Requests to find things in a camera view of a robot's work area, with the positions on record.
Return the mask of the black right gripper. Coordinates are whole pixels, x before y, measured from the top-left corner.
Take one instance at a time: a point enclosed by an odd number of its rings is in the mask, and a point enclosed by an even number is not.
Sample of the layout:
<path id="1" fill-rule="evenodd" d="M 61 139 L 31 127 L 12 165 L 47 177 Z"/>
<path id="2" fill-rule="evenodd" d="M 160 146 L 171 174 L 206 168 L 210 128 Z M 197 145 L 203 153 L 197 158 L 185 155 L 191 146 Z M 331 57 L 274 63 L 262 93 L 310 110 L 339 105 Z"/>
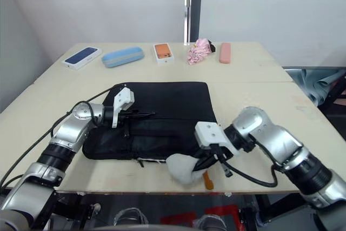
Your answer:
<path id="1" fill-rule="evenodd" d="M 227 149 L 226 147 L 220 147 L 220 150 L 222 151 L 223 155 L 225 158 L 228 160 L 234 156 L 234 154 Z M 208 151 L 207 155 L 200 158 L 197 162 L 196 165 L 194 166 L 192 172 L 193 173 L 203 173 L 209 169 L 211 169 L 214 164 L 218 162 L 217 156 L 215 156 L 212 151 Z"/>

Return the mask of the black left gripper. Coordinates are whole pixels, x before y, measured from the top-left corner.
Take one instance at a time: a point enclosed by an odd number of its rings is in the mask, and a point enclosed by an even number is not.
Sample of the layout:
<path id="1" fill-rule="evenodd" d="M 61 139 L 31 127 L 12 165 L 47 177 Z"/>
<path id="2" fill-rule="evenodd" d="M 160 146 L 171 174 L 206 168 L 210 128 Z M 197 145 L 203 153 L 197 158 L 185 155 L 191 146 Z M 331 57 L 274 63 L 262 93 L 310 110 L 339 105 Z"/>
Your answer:
<path id="1" fill-rule="evenodd" d="M 155 112 L 133 112 L 129 111 L 120 111 L 118 113 L 118 124 L 124 124 L 124 137 L 130 136 L 130 122 L 125 122 L 130 117 L 150 117 L 156 115 Z"/>

